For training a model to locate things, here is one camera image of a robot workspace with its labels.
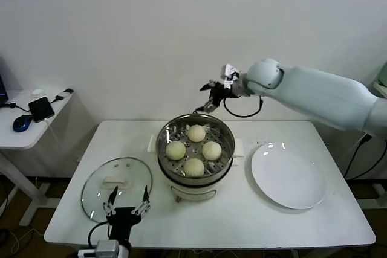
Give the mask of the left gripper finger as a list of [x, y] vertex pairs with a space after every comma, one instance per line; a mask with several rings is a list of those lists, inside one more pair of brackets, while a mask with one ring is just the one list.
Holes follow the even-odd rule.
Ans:
[[118, 193], [118, 187], [115, 186], [114, 190], [109, 194], [108, 200], [103, 203], [103, 209], [107, 216], [114, 214], [114, 203]]
[[143, 192], [143, 198], [141, 204], [136, 207], [132, 214], [134, 215], [145, 215], [149, 209], [151, 208], [150, 201], [149, 201], [149, 192], [148, 187], [145, 186], [144, 192]]

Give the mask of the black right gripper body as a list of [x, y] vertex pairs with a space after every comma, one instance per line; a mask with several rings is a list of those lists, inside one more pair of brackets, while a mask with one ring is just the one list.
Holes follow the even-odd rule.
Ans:
[[231, 89], [225, 88], [220, 82], [217, 82], [216, 87], [210, 90], [209, 99], [212, 99], [214, 104], [220, 105], [220, 103], [227, 98], [234, 98]]

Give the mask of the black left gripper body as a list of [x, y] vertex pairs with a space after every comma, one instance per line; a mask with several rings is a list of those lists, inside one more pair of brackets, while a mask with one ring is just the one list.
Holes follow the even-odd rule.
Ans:
[[118, 207], [106, 219], [111, 226], [109, 238], [117, 241], [128, 241], [133, 226], [141, 222], [141, 215], [132, 213], [135, 207]]

